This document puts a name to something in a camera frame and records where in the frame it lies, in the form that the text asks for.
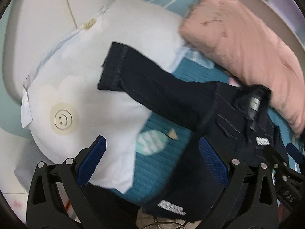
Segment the blue gripper pad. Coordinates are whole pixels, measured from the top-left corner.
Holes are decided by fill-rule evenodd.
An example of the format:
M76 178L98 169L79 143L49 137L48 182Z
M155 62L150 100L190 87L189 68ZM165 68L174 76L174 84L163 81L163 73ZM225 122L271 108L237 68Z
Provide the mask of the blue gripper pad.
M199 151L217 183L227 187L229 185L228 169L204 137L199 140Z
M77 169L76 183L79 187L82 187L89 183L93 172L99 164L102 156L106 151L106 139L101 137L96 144L91 148L83 162Z
M292 143L287 144L286 151L297 164L304 162L304 155Z

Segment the stain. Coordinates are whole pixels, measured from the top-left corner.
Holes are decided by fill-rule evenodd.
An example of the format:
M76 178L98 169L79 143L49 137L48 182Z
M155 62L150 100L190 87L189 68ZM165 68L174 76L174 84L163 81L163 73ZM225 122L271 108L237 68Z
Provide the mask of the stain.
M223 22L223 21L221 19L216 19L216 20L202 22L201 25L207 26L211 22Z
M14 202L13 202L13 205L12 205L13 208L16 208L16 209L22 209L23 208L23 205L21 202L17 201L16 199L14 199Z
M286 102L283 102L283 103L281 104L281 107L284 109L284 108L286 107Z
M90 21L85 23L83 26L86 30L89 30L96 23L96 21L97 20L95 18L92 18Z

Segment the pink towel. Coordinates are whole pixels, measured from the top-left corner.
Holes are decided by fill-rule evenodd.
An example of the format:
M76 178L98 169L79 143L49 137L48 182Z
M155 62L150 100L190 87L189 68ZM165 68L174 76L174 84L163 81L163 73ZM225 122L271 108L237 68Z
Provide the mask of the pink towel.
M238 0L201 0L182 36L247 85L272 90L271 106L296 135L305 128L305 83L293 51Z

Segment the clothing label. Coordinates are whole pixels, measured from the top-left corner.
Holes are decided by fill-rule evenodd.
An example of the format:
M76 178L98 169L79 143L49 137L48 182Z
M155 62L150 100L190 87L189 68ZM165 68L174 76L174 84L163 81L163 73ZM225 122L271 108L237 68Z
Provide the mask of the clothing label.
M252 97L250 101L250 107L253 110L258 111L259 106L260 106L260 100L255 97Z
M256 143L261 146L270 145L269 140L267 138L256 137Z
M25 88L23 88L20 118L21 118L22 128L25 128L33 121L30 105L29 105L29 98Z
M167 202L165 200L162 200L159 202L159 204L157 205L158 207L161 207L167 211L176 213L176 214L180 214L180 215L185 215L185 212L183 211L182 207L178 207L174 204L171 204L170 202Z

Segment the clothes pile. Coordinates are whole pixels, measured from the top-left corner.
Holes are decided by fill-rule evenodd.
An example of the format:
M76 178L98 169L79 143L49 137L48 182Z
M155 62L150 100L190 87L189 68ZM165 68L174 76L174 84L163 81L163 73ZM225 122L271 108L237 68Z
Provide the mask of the clothes pile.
M304 104L297 57L238 0L111 0L29 74L21 121L55 164L104 136L91 184L196 221L229 183L211 142L252 168L271 145L298 169L285 146L305 138Z

